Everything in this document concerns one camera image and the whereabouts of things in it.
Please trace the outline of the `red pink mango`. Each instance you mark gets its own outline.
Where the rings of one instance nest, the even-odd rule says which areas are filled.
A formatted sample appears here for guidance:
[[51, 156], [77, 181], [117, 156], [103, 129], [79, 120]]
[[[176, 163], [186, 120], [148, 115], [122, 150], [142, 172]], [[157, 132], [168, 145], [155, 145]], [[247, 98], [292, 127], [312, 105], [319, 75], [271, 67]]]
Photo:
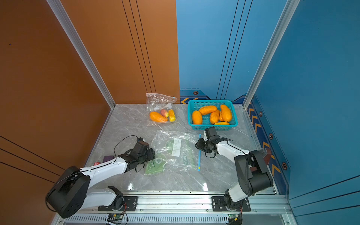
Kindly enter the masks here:
[[160, 114], [165, 118], [169, 117], [169, 112], [166, 109], [161, 109]]

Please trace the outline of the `clear zip-top bag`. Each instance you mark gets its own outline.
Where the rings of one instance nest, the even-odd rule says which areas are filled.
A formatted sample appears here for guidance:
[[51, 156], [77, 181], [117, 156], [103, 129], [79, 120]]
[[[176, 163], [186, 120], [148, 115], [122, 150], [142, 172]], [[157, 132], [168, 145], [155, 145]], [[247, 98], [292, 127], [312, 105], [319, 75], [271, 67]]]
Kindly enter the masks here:
[[164, 94], [158, 94], [158, 93], [147, 93], [146, 98], [147, 98], [148, 126], [157, 126], [160, 124], [170, 123], [169, 118], [168, 118], [168, 122], [165, 123], [153, 122], [150, 119], [149, 114], [150, 112], [160, 113], [161, 109], [166, 109], [167, 111], [169, 111], [170, 109], [174, 110], [173, 105], [176, 103], [177, 98], [172, 96], [167, 96]]

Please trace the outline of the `blue zipper clear bag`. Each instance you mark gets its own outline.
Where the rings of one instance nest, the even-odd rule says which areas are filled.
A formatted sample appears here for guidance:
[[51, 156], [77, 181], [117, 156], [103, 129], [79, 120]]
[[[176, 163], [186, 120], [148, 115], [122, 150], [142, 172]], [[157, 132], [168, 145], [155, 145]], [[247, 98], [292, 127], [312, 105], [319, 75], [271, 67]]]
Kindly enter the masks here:
[[201, 170], [201, 151], [196, 147], [201, 134], [184, 133], [181, 137], [181, 163], [188, 169]]

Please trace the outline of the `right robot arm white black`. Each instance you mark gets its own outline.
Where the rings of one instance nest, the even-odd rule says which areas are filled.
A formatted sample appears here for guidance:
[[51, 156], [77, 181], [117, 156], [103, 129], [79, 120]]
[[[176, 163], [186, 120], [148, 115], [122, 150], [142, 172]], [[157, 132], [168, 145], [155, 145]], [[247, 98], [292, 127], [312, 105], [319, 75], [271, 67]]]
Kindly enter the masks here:
[[263, 157], [265, 148], [244, 150], [232, 144], [231, 139], [219, 136], [215, 127], [205, 129], [204, 138], [199, 138], [195, 147], [205, 154], [221, 155], [234, 163], [237, 184], [225, 191], [224, 200], [220, 202], [227, 210], [239, 210], [248, 197], [274, 184]]

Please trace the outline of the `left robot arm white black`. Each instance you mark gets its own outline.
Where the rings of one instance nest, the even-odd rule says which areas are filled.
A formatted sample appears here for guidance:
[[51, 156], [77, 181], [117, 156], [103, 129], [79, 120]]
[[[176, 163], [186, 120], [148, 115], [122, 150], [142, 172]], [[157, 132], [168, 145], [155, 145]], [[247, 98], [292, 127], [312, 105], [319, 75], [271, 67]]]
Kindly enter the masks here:
[[115, 175], [124, 174], [139, 165], [155, 159], [155, 151], [142, 138], [137, 138], [135, 146], [115, 158], [96, 166], [77, 168], [71, 166], [45, 196], [46, 207], [69, 218], [78, 211], [93, 207], [111, 211], [126, 209], [123, 193], [114, 186], [92, 189], [96, 184]]

